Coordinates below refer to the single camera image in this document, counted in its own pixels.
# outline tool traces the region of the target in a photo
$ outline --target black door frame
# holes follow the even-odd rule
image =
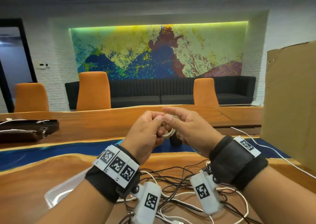
[[[21,40],[22,40],[24,51],[25,51],[26,60],[27,60],[28,68],[30,70],[32,81],[37,82],[34,66],[32,63],[32,58],[31,58],[31,54],[30,54],[30,49],[28,48],[28,44],[27,44],[27,40],[26,40],[26,34],[25,34],[22,19],[21,18],[0,19],[0,27],[18,27],[18,29],[20,31],[20,36],[21,36]],[[0,60],[0,88],[1,88],[1,91],[3,94],[5,104],[7,106],[8,112],[9,113],[14,112],[14,103],[12,101],[9,86],[8,86],[7,80],[6,80],[5,75],[4,75],[1,60]]]

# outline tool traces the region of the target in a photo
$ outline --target wooden table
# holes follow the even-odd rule
[[[203,107],[183,105],[183,107],[197,111],[210,124],[217,127],[260,125],[262,120],[261,107]],[[146,106],[134,108],[120,108],[101,111],[86,112],[36,112],[0,114],[0,120],[15,119],[58,119],[60,130],[43,139],[40,143],[60,143],[82,140],[100,140],[107,138],[124,137],[134,121],[145,111],[161,111],[161,106]],[[171,166],[186,166],[196,164],[204,158],[196,153],[156,153],[142,166],[152,170],[163,169]],[[0,220],[1,223],[34,223],[48,211],[44,194],[54,186],[78,174],[91,166],[94,157],[81,154],[69,154],[49,158],[25,166],[19,171],[9,170],[0,172]],[[205,164],[190,167],[198,172]],[[294,167],[284,163],[271,163],[282,174],[297,181],[306,188],[316,192],[314,180],[299,172]],[[169,170],[166,175],[180,177],[179,170]],[[200,206],[197,198],[180,196],[193,205]],[[244,213],[243,201],[237,196],[229,197],[229,202],[237,206]],[[117,204],[108,220],[108,224],[116,224],[126,214],[124,204]],[[192,223],[210,223],[209,219],[198,217],[179,207],[169,207],[167,214],[180,215]],[[249,217],[259,220],[250,208]],[[216,224],[233,223],[239,220],[223,210],[214,215]],[[163,223],[156,219],[155,224]]]

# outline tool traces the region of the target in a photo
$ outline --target orange chair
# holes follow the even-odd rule
[[[15,85],[14,112],[49,112],[45,87],[41,83]]]
[[[111,108],[110,85],[104,71],[79,73],[77,111]]]
[[[194,80],[193,99],[195,105],[219,106],[215,94],[213,78],[198,78]]]

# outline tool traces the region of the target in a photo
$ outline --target colorful wall art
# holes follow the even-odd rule
[[[247,22],[71,29],[78,73],[110,80],[240,75]]]

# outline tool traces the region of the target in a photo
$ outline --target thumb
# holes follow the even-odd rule
[[[178,118],[173,117],[172,115],[166,114],[163,117],[163,120],[176,131],[183,132],[185,123]]]
[[[163,122],[163,118],[161,115],[156,116],[152,122],[150,122],[149,126],[152,132],[156,133]]]

